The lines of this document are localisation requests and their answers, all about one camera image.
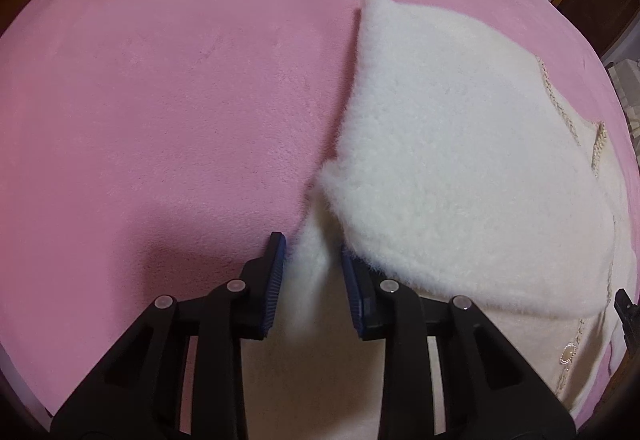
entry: lace trim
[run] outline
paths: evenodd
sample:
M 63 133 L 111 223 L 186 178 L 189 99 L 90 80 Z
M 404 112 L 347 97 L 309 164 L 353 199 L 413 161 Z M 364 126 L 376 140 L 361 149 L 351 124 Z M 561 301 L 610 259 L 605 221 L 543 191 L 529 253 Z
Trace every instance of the lace trim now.
M 555 107 L 556 111 L 564 120 L 567 128 L 571 132 L 575 143 L 580 146 L 580 141 L 578 140 L 577 131 L 575 131 L 575 126 L 566 114 L 565 110 L 562 108 L 558 99 L 553 93 L 553 87 L 551 86 L 551 81 L 549 81 L 549 74 L 546 71 L 546 67 L 542 59 L 536 56 L 538 63 L 540 64 L 540 71 L 542 73 L 542 81 L 545 85 L 546 94 L 548 95 L 551 103 Z M 593 171 L 594 176 L 597 178 L 600 172 L 600 155 L 602 154 L 602 150 L 604 149 L 605 144 L 607 143 L 607 128 L 605 128 L 604 122 L 600 122 L 598 124 L 598 131 L 596 133 L 596 140 L 593 144 L 593 153 L 591 155 L 591 171 Z M 616 219 L 613 219 L 613 233 L 614 239 L 616 235 Z M 611 302 L 612 297 L 612 289 L 611 289 L 611 276 L 613 272 L 613 258 L 609 265 L 609 275 L 607 279 L 607 306 Z M 562 354 L 560 355 L 560 364 L 564 366 L 564 370 L 558 377 L 558 384 L 556 385 L 556 396 L 559 396 L 564 387 L 566 386 L 567 380 L 569 378 L 569 373 L 571 372 L 571 367 L 574 363 L 574 358 L 578 354 L 578 348 L 580 347 L 580 342 L 582 341 L 582 335 L 584 334 L 584 319 L 580 319 L 578 321 L 578 329 L 575 333 L 575 338 L 572 342 L 568 343 L 567 346 L 564 347 Z

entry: wooden cabinet door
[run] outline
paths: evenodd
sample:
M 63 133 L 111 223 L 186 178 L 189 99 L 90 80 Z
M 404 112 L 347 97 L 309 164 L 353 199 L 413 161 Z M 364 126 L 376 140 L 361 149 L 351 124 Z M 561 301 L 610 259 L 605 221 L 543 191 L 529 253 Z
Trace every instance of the wooden cabinet door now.
M 558 5 L 599 56 L 615 43 L 639 8 L 638 0 L 562 0 Z

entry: bed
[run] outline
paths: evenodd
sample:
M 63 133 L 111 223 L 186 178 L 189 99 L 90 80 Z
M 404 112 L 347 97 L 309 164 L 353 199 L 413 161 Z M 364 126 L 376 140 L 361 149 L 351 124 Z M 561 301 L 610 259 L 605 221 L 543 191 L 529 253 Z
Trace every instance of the bed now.
M 396 1 L 482 20 L 605 121 L 638 252 L 636 157 L 582 35 L 547 0 Z M 0 341 L 50 412 L 156 295 L 203 295 L 272 230 L 296 234 L 350 92 L 359 5 L 32 0 L 0 38 Z M 603 359 L 579 423 L 619 362 Z

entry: white fluffy cloth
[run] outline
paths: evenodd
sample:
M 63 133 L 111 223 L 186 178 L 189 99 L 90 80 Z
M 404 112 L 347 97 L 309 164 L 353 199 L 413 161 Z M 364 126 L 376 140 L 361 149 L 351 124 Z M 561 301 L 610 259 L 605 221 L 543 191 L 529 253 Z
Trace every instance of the white fluffy cloth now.
M 252 438 L 376 437 L 384 345 L 351 326 L 343 238 L 423 295 L 473 297 L 579 412 L 636 258 L 611 146 L 549 88 L 557 106 L 535 56 L 477 20 L 366 1 L 337 159 L 290 250 L 270 337 L 243 344 Z M 623 351 L 615 342 L 616 362 Z
M 601 311 L 612 214 L 536 57 L 440 8 L 367 0 L 362 16 L 338 158 L 320 175 L 350 249 L 445 298 Z

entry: white fuzzy fabric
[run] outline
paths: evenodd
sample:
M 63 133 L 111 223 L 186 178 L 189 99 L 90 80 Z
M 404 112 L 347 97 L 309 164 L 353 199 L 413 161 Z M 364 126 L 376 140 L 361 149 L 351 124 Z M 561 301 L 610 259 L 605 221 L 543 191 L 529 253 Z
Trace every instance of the white fuzzy fabric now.
M 482 22 L 367 0 L 337 156 L 322 188 L 350 248 L 390 275 L 530 314 L 606 306 L 604 194 L 535 56 Z

